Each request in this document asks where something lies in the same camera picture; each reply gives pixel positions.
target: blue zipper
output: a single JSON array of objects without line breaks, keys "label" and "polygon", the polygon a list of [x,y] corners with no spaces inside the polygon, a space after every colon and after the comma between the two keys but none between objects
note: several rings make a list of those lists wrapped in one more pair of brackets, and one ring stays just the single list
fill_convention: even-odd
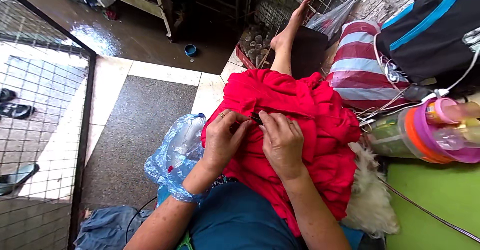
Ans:
[{"label": "blue zipper", "polygon": [[400,39],[393,42],[390,45],[390,50],[399,48],[402,44],[408,43],[411,39],[417,37],[420,33],[428,29],[452,7],[455,1],[457,0],[443,0],[427,17],[425,17],[425,19],[422,20],[422,22],[416,25]]},{"label": "blue zipper", "polygon": [[381,26],[381,29],[384,29],[393,23],[397,22],[400,18],[404,17],[406,14],[410,13],[413,9],[413,3],[411,3],[408,7],[406,7],[403,11],[401,11],[396,17],[390,19],[389,21],[385,22],[383,26]]}]

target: woman's left hand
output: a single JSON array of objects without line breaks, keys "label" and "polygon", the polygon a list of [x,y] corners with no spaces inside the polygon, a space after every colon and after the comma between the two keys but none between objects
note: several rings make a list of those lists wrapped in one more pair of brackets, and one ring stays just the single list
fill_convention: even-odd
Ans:
[{"label": "woman's left hand", "polygon": [[[252,124],[249,117],[230,109],[221,112],[208,126],[203,161],[207,169],[220,174],[226,164],[237,152],[247,129]],[[237,131],[232,134],[230,127],[235,121],[241,123]]]}]

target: finger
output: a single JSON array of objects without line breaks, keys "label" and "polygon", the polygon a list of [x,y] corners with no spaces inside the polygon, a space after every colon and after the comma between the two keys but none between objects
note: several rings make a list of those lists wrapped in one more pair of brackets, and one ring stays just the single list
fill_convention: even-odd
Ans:
[{"label": "finger", "polygon": [[219,121],[219,127],[220,128],[225,128],[225,129],[229,129],[230,126],[235,122],[235,112],[233,111],[230,111],[228,112],[223,118],[222,120]]},{"label": "finger", "polygon": [[[221,113],[222,113],[222,114],[224,115],[224,117],[225,117],[228,113],[230,113],[230,111],[231,111],[230,109],[225,109],[225,110],[222,111]],[[213,123],[217,124],[217,123],[219,123],[219,121],[221,121],[221,120],[222,120],[222,116],[217,115],[217,117],[211,122],[211,124],[213,124]]]},{"label": "finger", "polygon": [[293,122],[293,125],[295,126],[295,129],[297,129],[297,132],[298,134],[303,137],[303,133],[301,132],[301,128],[300,128],[300,125],[298,124],[297,121],[292,121]]},{"label": "finger", "polygon": [[235,113],[235,120],[239,123],[242,123],[242,122],[245,122],[245,121],[249,121],[250,118],[243,115],[243,114],[240,114],[238,112],[235,112],[235,111],[232,111],[233,113]]},{"label": "finger", "polygon": [[298,132],[297,132],[297,128],[295,127],[295,124],[293,124],[293,122],[289,118],[287,118],[287,122],[289,123],[289,127],[292,133],[298,136]]},{"label": "finger", "polygon": [[267,129],[263,125],[259,125],[258,127],[260,128],[260,130],[264,134],[264,148],[265,147],[271,147],[272,146],[272,141],[270,140],[270,135],[268,134]]},{"label": "finger", "polygon": [[273,119],[277,122],[279,125],[279,131],[280,133],[291,133],[290,126],[288,125],[288,121],[286,120],[286,117],[284,114],[280,113],[271,113],[270,116],[273,117]]},{"label": "finger", "polygon": [[244,121],[242,124],[240,124],[239,128],[233,134],[231,143],[233,146],[235,146],[235,149],[238,149],[240,146],[241,141],[245,137],[245,134],[247,133],[248,128],[253,124],[251,120]]},{"label": "finger", "polygon": [[262,120],[262,123],[265,126],[265,129],[268,132],[269,136],[278,136],[278,125],[276,124],[276,121],[271,117],[267,112],[265,111],[260,111],[258,112],[258,115],[260,119]]}]

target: black frame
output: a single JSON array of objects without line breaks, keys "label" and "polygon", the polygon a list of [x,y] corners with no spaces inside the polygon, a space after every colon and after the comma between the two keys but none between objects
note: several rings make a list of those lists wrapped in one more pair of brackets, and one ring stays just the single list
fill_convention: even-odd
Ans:
[{"label": "black frame", "polygon": [[69,235],[68,235],[68,248],[74,249],[75,248],[74,241],[78,234],[78,227],[80,222],[80,201],[82,197],[81,185],[82,185],[82,177],[83,177],[83,170],[85,166],[85,157],[86,157],[86,150],[87,150],[88,131],[89,131],[89,124],[90,124],[90,110],[92,106],[93,82],[94,82],[97,53],[93,51],[91,48],[89,48],[86,44],[82,43],[78,38],[73,36],[65,28],[60,26],[57,22],[55,22],[53,19],[48,17],[45,13],[43,13],[39,8],[35,7],[29,1],[27,0],[16,0],[16,1],[20,2],[28,10],[38,15],[41,19],[43,19],[49,25],[57,29],[66,37],[70,38],[74,43],[78,44],[81,48],[86,50],[90,56],[86,92],[85,92],[85,101],[83,103],[83,115],[82,115],[80,140],[79,140],[79,146],[78,146],[78,157],[77,157],[76,168],[75,168],[75,182],[74,182],[74,188],[73,188]]}]

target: orange lid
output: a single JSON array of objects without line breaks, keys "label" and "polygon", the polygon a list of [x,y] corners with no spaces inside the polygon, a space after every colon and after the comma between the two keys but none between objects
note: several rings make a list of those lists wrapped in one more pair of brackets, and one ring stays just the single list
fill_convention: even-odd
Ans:
[{"label": "orange lid", "polygon": [[432,163],[450,163],[454,161],[452,158],[445,155],[441,155],[431,150],[422,142],[417,132],[415,131],[415,126],[413,125],[413,118],[417,108],[410,109],[405,115],[405,131],[407,136],[412,141],[413,145],[423,154],[425,157],[422,157],[422,160]]}]

